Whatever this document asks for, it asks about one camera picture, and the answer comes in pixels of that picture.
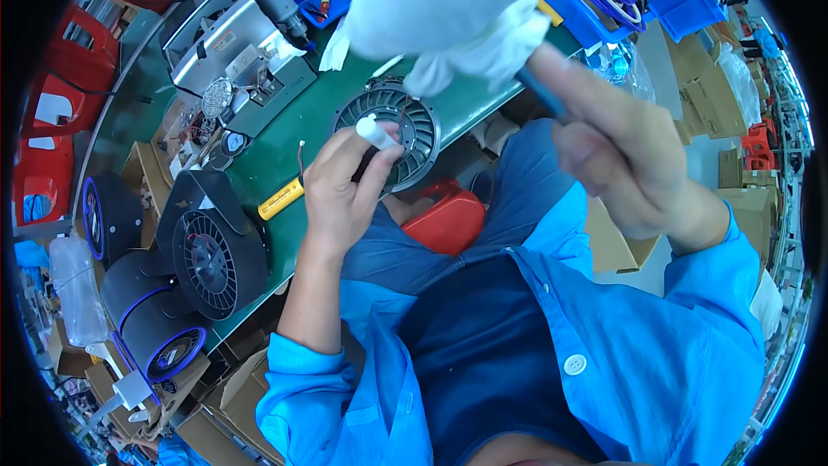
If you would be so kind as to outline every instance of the white button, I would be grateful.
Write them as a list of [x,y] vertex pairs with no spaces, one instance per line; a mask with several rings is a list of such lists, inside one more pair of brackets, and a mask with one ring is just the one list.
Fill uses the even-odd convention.
[[574,354],[564,362],[564,372],[570,376],[581,374],[585,368],[586,357],[582,354]]

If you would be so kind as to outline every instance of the metal machine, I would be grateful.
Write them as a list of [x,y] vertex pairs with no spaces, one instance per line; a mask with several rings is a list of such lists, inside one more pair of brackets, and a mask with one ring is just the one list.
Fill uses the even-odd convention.
[[161,33],[179,97],[205,117],[255,137],[316,74],[293,0],[194,0]]

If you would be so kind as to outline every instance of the white tube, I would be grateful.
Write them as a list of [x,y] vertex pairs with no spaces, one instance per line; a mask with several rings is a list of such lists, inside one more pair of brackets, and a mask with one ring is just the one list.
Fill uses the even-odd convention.
[[403,57],[403,55],[400,54],[399,56],[395,56],[395,57],[391,58],[390,60],[388,60],[385,63],[385,65],[383,65],[382,67],[379,67],[377,70],[375,70],[373,72],[373,74],[371,74],[371,78],[378,78],[379,76],[382,76],[383,74],[385,74],[385,71],[387,71],[389,68],[393,67],[394,65],[397,65],[400,62],[400,60],[402,60],[402,57]]
[[394,140],[388,132],[377,126],[376,114],[368,114],[367,117],[357,121],[357,133],[360,137],[377,146],[378,150],[385,150],[394,146]]

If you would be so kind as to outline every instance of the hand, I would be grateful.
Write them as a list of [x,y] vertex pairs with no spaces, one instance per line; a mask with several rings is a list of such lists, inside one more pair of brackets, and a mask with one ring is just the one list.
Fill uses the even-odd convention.
[[[378,122],[397,140],[399,125]],[[400,145],[379,151],[359,183],[351,182],[370,144],[353,127],[337,131],[322,146],[304,174],[308,232],[314,252],[341,259],[367,230],[391,167],[403,153]]]
[[552,126],[561,168],[601,198],[621,233],[667,234],[689,251],[721,241],[730,215],[712,192],[688,180],[669,111],[606,83],[549,44],[527,65],[566,105]]

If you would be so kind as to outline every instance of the green workbench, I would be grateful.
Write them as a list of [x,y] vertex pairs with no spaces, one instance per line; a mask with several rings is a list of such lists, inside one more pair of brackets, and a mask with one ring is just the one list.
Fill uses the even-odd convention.
[[[309,33],[320,54],[335,26],[336,23]],[[151,30],[148,38],[149,43],[138,48],[134,63],[124,68],[119,91],[149,95],[155,102],[153,105],[142,105],[121,98],[112,101],[96,130],[87,159],[87,174],[119,169],[129,154],[133,140],[150,140],[175,96],[174,88],[160,91],[170,86],[171,82],[161,56],[157,28]],[[574,37],[563,27],[551,28],[546,39],[565,54],[574,54],[580,49]],[[316,55],[309,57],[309,61],[312,67],[319,67]],[[414,58],[403,60],[388,73],[404,76],[413,62]],[[300,140],[306,143],[302,150],[305,164],[313,160],[329,137],[337,109],[363,90],[367,79],[383,63],[349,54],[341,71],[320,73],[317,80],[282,110],[233,161],[226,173],[248,215],[258,219],[256,206],[299,172],[296,151]],[[490,92],[487,82],[483,80],[457,77],[440,95],[425,99],[440,121],[440,148],[445,149],[521,90],[523,87],[519,83],[511,82]],[[307,227],[304,198],[263,225],[265,244],[269,249],[267,293],[230,318],[215,323],[205,343],[208,353],[293,275],[296,255]]]

